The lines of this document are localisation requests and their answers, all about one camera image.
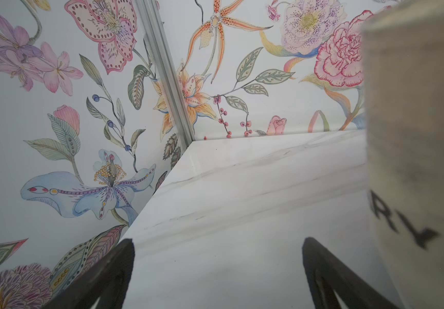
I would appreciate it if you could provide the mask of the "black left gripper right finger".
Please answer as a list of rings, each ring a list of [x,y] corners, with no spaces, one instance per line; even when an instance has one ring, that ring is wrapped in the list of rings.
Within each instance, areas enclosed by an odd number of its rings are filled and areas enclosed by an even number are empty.
[[[315,238],[302,246],[303,266],[315,308],[396,308]]]

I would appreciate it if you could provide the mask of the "cream canvas tote bag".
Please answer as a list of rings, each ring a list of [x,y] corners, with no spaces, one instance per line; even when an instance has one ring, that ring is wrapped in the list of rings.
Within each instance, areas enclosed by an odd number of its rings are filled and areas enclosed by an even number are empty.
[[[406,308],[444,308],[444,1],[362,27],[371,227]]]

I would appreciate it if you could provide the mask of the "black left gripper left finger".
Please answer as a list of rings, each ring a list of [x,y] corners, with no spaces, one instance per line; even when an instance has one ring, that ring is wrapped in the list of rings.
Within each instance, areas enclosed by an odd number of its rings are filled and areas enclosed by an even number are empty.
[[[45,308],[123,307],[135,260],[132,239],[122,240]]]

